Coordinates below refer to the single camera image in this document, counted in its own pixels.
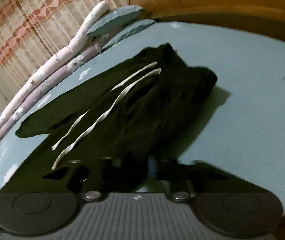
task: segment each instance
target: hoodie sleeve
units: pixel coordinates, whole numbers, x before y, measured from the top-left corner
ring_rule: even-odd
[[[173,49],[169,44],[158,48],[146,48],[131,59],[87,80],[81,85],[63,93],[46,106],[28,116],[16,131],[20,138],[53,132],[61,125],[82,115],[106,92],[125,80],[131,74],[157,61],[165,50]]]

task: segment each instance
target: white logo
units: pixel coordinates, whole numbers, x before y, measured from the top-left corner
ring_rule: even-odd
[[[134,197],[133,197],[134,200],[141,200],[142,198],[143,198],[143,197],[140,196],[140,195],[137,195],[137,196],[134,196]]]

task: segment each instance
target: gray ribbed surface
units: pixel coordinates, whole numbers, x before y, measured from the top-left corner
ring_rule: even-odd
[[[167,200],[164,194],[112,193],[107,200],[89,203],[60,231],[36,240],[227,240],[203,226],[188,205]],[[21,240],[2,234],[0,240]],[[257,238],[275,239],[271,235]]]

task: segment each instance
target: folded blanket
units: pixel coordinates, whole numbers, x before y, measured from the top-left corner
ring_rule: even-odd
[[[102,35],[94,41],[90,42],[82,52],[70,60],[67,64],[56,70],[50,77],[42,82],[31,94],[23,101],[18,109],[11,115],[11,117],[0,128],[0,140],[7,134],[11,127],[28,112],[46,93],[57,86],[66,77],[72,74],[76,69],[83,64],[97,56],[101,48],[119,31],[121,28],[116,28],[112,32]]]
[[[59,67],[66,64],[68,60],[73,58],[88,42],[89,36],[87,36],[87,31],[89,28],[107,11],[110,10],[109,5],[102,1],[98,3],[92,11],[85,18],[84,22],[80,26],[76,36],[71,39],[70,43],[54,54],[45,64],[43,64],[34,73],[26,84],[18,91],[18,93],[13,97],[10,103],[6,106],[0,116],[0,128],[4,122],[13,114],[13,112],[20,106],[23,100],[43,82],[47,77],[49,77],[53,72],[55,72]]]

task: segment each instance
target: light blue bed sheet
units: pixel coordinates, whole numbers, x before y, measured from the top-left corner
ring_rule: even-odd
[[[0,188],[46,138],[14,135],[29,114],[89,78],[169,42],[190,66],[211,68],[217,87],[194,123],[171,147],[181,163],[201,159],[258,184],[285,212],[285,43],[227,28],[158,23],[84,64],[37,103],[0,143]]]

